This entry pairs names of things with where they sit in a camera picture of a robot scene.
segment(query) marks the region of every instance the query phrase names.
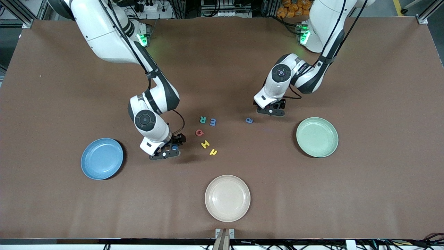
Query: table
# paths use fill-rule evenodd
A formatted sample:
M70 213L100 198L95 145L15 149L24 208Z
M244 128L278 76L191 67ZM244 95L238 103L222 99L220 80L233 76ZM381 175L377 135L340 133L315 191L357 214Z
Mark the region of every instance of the table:
M414 17L361 18L319 90L288 100L283 118L256 114L253 95L281 55L309 63L317 55L273 19L159 20L148 51L180 93L186 120L182 155L165 161L148 160L127 114L130 97L147 87L139 66L97 58L74 22L36 20L23 31L0 89L0 237L207 238L224 227L237 238L443 231L444 70ZM200 116L217 125L200 124ZM327 158L308 157L295 142L298 123L313 116L339 133ZM163 118L181 126L173 112ZM80 156L101 137L121 142L126 157L117 176L93 181ZM243 179L252 195L233 223L215 220L204 204L207 185L223 174Z

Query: floor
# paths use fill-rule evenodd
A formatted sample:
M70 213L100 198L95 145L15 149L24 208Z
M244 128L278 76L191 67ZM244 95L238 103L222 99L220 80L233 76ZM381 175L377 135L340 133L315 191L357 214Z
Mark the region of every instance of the floor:
M30 0L29 2L41 3L41 0ZM364 9L362 12L362 17L382 17L382 16L398 16L400 15L399 10L405 5L412 2L412 0L376 0L371 6ZM409 8L405 16L414 16L420 14L426 7L432 2L432 0L422 0L420 3ZM395 5L399 4L400 7L398 11ZM356 9L351 16L355 17L360 9ZM8 13L0 16L0 19L9 19ZM435 46L438 54L441 58L444 57L444 7L439 8L436 12L428 19L428 27L430 33L435 41ZM11 60L14 49L17 45L21 29L19 28L0 28L0 65L8 67Z

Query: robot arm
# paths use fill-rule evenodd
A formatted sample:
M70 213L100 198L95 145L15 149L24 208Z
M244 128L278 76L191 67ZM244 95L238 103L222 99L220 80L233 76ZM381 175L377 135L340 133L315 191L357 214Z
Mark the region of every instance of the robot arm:
M144 136L140 148L152 159L174 137L160 114L178 106L179 94L139 43L135 27L141 31L140 27L145 24L129 20L120 7L108 0L53 0L50 4L69 8L88 45L99 58L141 65L147 78L156 83L154 88L132 97L128 104L130 118Z
M373 2L368 0L366 7ZM313 93L319 88L344 40L344 21L355 5L362 6L362 0L313 2L310 19L303 22L306 32L302 44L321 55L313 65L295 54L282 56L271 69L262 89L254 96L259 113L283 116L284 112L279 108L285 104L282 97L290 84L304 94Z

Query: metal bracket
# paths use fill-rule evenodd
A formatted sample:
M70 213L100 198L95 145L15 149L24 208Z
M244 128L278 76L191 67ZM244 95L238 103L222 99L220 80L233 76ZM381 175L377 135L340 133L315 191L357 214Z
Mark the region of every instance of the metal bracket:
M26 23L23 23L23 25L22 25L22 28L31 28L32 27L32 24L34 23L34 19L33 20L31 20L31 22L30 23L28 23L28 24L26 24Z
M355 240L345 240L347 250L357 250Z
M416 21L418 22L418 24L428 24L427 19L419 19L418 14L416 14Z
M218 237L220 231L221 231L220 228L216 228L216 236L215 236L215 238ZM230 228L228 232L230 234L230 239L234 239L234 228Z
M253 105L256 105L258 107L256 109L256 112L258 114L265 114L265 115L279 116L279 117L282 117L285 115L285 112L283 111L283 109L285 109L285 99L282 99L278 102L270 104L263 109L259 105L257 105L257 103L255 101L253 102Z

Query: black cable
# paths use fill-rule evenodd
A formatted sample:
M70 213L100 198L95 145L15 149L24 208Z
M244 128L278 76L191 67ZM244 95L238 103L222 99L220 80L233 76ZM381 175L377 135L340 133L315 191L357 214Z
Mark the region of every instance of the black cable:
M176 19L178 19L178 18L182 19L183 17L182 17L182 14L180 12L180 8L179 8L179 6L177 6L177 4L180 4L180 3L178 3L178 2L176 2L174 0L172 0L172 2L174 3L174 14L176 15Z
M392 250L392 248L387 244L387 242L384 241L384 245L387 250Z
M337 53L338 53L339 50L341 49L342 45L344 44L345 40L347 40L347 37L349 36L350 31L352 31L353 27L354 27L355 24L356 24L356 21L358 21L359 17L361 16L362 11L364 10L365 6L367 5L367 1L368 1L368 0L365 0L365 1L364 1L364 5L362 5L361 10L359 10L359 13L358 13L358 15L356 16L356 19L353 21L352 26L350 26L349 31L347 32L347 34L345 35L345 37L344 37L344 39L342 40L341 44L340 44L339 47L337 48L336 53L334 54L334 56L337 55Z
M278 245L271 245L271 246L269 246L268 248L267 248L267 250L270 250L271 249L271 247L273 247L273 246L277 246L280 250L283 250L280 246L278 246Z
M173 135L179 133L180 131L182 131L183 128L185 128L185 119L183 118L183 116L177 112L175 109L172 109L174 112L176 112L176 114L178 114L180 116L180 118L182 118L182 127L179 128L177 131L175 131L174 133L172 133Z
M123 33L123 28L120 25L119 19L117 18L117 15L114 11L114 9L112 8L112 3L110 0L108 0L108 4L109 4L109 8L111 9L111 11L114 14L114 18L116 19L117 23L119 25L117 25L114 20L112 19L111 15L108 13L105 5L103 4L103 2L101 0L98 0L100 2L100 5L102 6L103 10L105 11L105 13L107 14L108 18L111 20L111 22L113 23L114 27L117 29L117 32L119 32L119 34L121 35L121 37L123 38L123 40L128 44L128 46L130 47L131 51L133 52L134 56L136 57L137 61L139 62L140 66L142 66L143 70L145 70L145 74L148 74L147 69L145 68L145 66L143 65L142 61L140 60L139 56L137 55L136 51L134 51L133 47L131 47L131 44L128 40L128 37L126 36L125 33Z
M136 10L133 8L133 6L130 4L131 9L133 10L134 14L136 15L137 20L140 20L139 15L137 14Z
M404 249L400 248L398 245L396 245L393 241L389 241L389 240L386 240L386 241L387 241L388 243L394 245L397 249L399 249L399 250L404 250Z
M350 12L349 17L351 17L356 11L356 7L353 8L353 10Z
M429 237L426 237L426 238L424 238L424 239L422 239L423 241L426 241L426 240L430 240L430 239L433 239L433 238L435 238L436 236L443 236L444 234L432 234L432 235L430 235Z
M180 17L180 16L179 16L178 11L177 11L177 9L176 9L176 3L174 2L174 0L172 0L172 1L170 2L170 4L171 4L171 8L172 8L173 11L174 11L175 19L178 19L178 17Z
M290 32L290 33L292 33L292 34L294 34L294 35L301 35L302 33L300 33L300 32L296 32L296 31L292 31L288 26L290 26L290 27L296 27L296 25L295 24L290 24L290 23L287 23L287 22L285 22L282 18L281 19L279 19L279 18L277 18L277 17L275 17L275 16L272 16L272 18L273 19L275 19L275 20L277 20L277 21L279 21L281 24L283 24L284 26L285 26L285 28L287 28L287 30Z
M247 18L248 18L248 16L250 15L250 12L251 12L251 17L253 17L253 11L256 11L256 10L258 10L258 9L260 9L260 8L261 8L261 7L259 6L259 7L255 8L255 9L252 9L251 6L250 6L250 11L249 11L248 14L247 14Z
M331 37L333 36L334 30L336 29L337 25L339 24L339 20L341 20L342 13L344 13L344 9L345 9L345 2L346 2L346 0L344 0L344 3L342 4L342 9L341 9L341 12L339 13L339 17L337 18L337 21L336 21L336 23L335 23L335 25L334 25L334 27L333 27L333 30L332 30L332 32L330 33L329 38L327 39L327 42L325 43L324 47L322 48L321 55L324 53L325 48L327 47L327 44L330 42L330 39L331 39Z
M356 247L356 248L363 249L363 250L368 250L362 242L358 242L358 241L357 241L357 243L358 243L361 247Z
M289 98L289 99L301 99L302 98L302 96L300 94L298 94L298 93L296 93L294 91L294 89L291 87L291 84L289 85L289 87L290 87L291 92L293 92L295 95L297 95L297 97L286 97L286 96L284 96L285 98Z
M207 15L205 15L203 13L201 13L201 15L204 16L204 17L214 17L219 12L220 6L221 6L220 0L217 0L215 2L214 11L213 11L213 13L211 15L207 16Z

